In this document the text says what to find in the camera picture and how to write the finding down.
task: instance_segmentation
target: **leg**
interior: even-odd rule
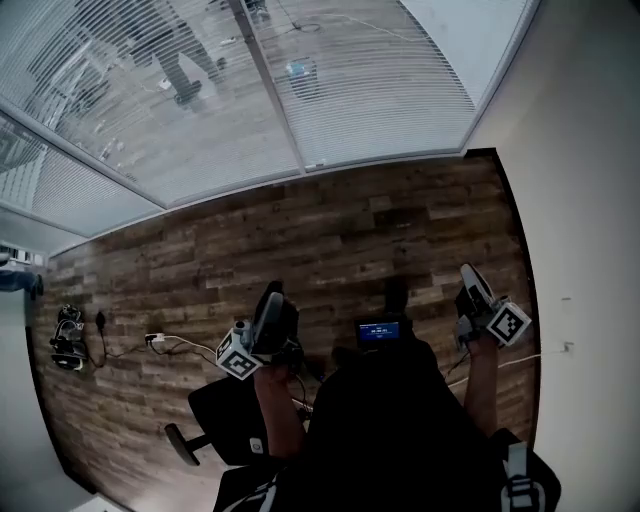
[[[0,291],[15,292],[24,290],[31,292],[38,284],[38,276],[31,272],[0,270]]]
[[[160,61],[162,70],[167,75],[171,85],[175,87],[176,93],[182,99],[188,99],[193,95],[193,87],[189,77],[180,67],[178,57],[179,49],[175,46],[173,35],[159,41],[153,50]]]
[[[202,71],[204,71],[209,80],[218,83],[221,79],[220,70],[213,59],[207,53],[204,46],[196,38],[193,30],[185,23],[180,27],[180,37],[182,44],[180,52],[189,57]]]

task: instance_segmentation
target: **power cable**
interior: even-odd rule
[[[449,368],[449,371],[444,376],[444,380],[447,380],[449,378],[449,375],[451,375],[451,372],[453,372],[453,370],[455,370],[458,366],[460,366],[462,362],[467,358],[468,355],[469,355],[469,351],[466,351],[464,355],[460,359],[458,359],[458,362],[454,364],[451,368]]]
[[[498,365],[498,369],[500,368],[504,368],[505,366],[511,366],[512,364],[518,364],[518,363],[524,363],[525,361],[529,361],[531,359],[535,359],[537,357],[542,357],[542,356],[546,356],[549,354],[566,354],[567,350],[553,350],[550,352],[540,352],[539,354],[533,354],[532,356],[527,356],[527,357],[523,357],[521,359],[516,359],[515,361],[507,361],[506,363],[502,363]],[[460,379],[457,380],[455,382],[452,382],[451,384],[447,384],[447,386],[449,386],[449,388],[452,388],[454,386],[457,386],[459,384],[462,384],[463,382],[467,382],[469,380],[469,377],[465,377],[464,379]]]

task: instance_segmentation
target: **white wall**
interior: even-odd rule
[[[469,145],[496,146],[513,188],[542,350],[575,343],[541,363],[535,446],[563,511],[640,505],[638,83],[628,0],[548,0]]]
[[[91,498],[58,461],[36,397],[24,294],[0,293],[0,510],[68,512]]]
[[[527,1],[401,1],[438,45],[478,105]]]
[[[0,207],[0,242],[41,254],[50,254],[86,240],[84,237],[52,228]]]

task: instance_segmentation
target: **blue object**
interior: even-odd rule
[[[398,322],[384,324],[360,325],[360,340],[397,340],[400,338],[400,324]]]

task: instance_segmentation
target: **white cable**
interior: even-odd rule
[[[367,23],[366,21],[362,21],[359,20],[358,18],[352,18],[351,16],[347,16],[346,14],[326,14],[326,13],[322,13],[322,14],[314,14],[312,16],[308,16],[308,18],[312,18],[313,16],[330,16],[332,18],[347,18],[348,20],[351,21],[355,21],[356,23],[361,23],[362,25],[366,25],[367,27],[371,27],[375,30],[379,30],[380,32],[385,32],[389,35],[398,37],[404,41],[407,41],[409,43],[418,43],[418,42],[424,42],[425,38],[421,37],[418,39],[410,39],[408,37],[404,37],[401,36],[400,34],[397,34],[396,32],[392,32],[391,30],[387,30],[386,28],[382,28],[382,27],[376,27],[375,25],[372,25],[371,23]]]
[[[193,345],[194,347],[199,347],[199,348],[203,348],[205,350],[208,350],[209,352],[211,352],[214,356],[216,355],[216,351],[213,350],[212,348],[209,348],[205,345],[200,345],[199,343],[194,343],[193,341],[189,341],[189,340],[185,340],[184,338],[181,338],[180,336],[169,336],[167,334],[165,334],[164,339],[174,339],[174,340],[180,340],[183,343],[188,343],[189,345]]]
[[[516,359],[515,361],[507,361],[506,363],[502,363],[498,365],[498,369],[504,368],[505,366],[510,366],[512,364],[524,363],[525,361],[529,361],[530,359],[535,359],[536,357],[547,356],[549,354],[566,354],[567,350],[552,350],[550,352],[541,352],[540,354],[533,354],[532,356],[523,357],[522,359]],[[458,384],[462,384],[463,382],[467,382],[469,377],[465,377],[464,379],[457,380],[452,382],[451,384],[447,384],[449,388],[457,386]]]

